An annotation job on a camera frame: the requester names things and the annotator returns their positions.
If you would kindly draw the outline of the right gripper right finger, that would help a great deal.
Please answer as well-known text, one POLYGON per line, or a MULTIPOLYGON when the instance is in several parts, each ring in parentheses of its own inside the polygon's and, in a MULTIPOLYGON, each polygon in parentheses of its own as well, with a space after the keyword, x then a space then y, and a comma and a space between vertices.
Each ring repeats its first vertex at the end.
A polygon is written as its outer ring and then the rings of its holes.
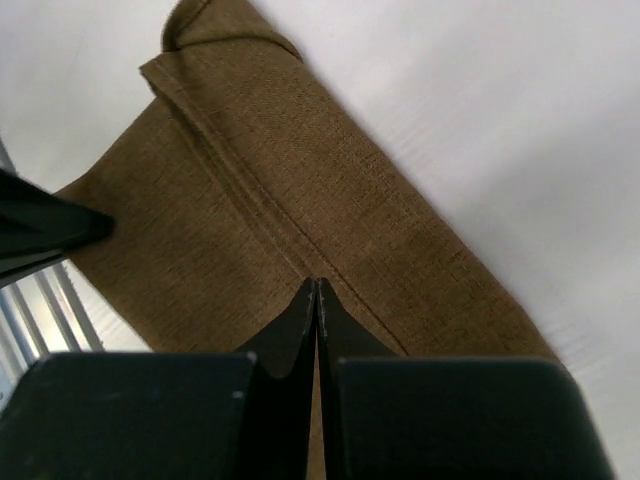
POLYGON ((322 406, 324 459, 329 479, 348 479, 339 399, 339 363, 351 358, 384 358, 397 354, 361 325, 342 305, 326 278, 316 280, 317 340, 322 406))

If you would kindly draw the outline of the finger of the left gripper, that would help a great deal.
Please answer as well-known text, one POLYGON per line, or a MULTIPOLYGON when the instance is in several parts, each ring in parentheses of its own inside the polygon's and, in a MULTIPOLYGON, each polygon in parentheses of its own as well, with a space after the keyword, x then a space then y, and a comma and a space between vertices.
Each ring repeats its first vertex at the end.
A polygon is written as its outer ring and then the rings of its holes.
POLYGON ((23 278, 101 241, 115 227, 112 217, 59 199, 1 172, 1 276, 23 278))

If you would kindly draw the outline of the brown cloth napkin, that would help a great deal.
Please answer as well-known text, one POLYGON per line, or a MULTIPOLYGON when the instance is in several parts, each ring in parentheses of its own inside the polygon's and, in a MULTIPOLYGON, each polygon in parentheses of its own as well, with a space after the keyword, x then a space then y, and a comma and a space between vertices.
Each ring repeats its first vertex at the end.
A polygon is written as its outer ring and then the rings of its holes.
POLYGON ((150 105, 61 196, 111 216, 71 262, 154 350, 229 351, 325 277, 415 356, 554 354, 518 302, 247 1, 183 1, 150 105))

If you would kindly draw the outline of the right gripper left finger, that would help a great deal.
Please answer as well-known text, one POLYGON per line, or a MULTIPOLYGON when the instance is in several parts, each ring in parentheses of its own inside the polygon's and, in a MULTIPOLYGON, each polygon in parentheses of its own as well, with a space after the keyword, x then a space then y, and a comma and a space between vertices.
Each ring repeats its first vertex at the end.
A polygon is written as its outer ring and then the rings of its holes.
POLYGON ((304 479, 307 474, 316 344, 316 282, 238 348, 254 358, 234 479, 304 479))

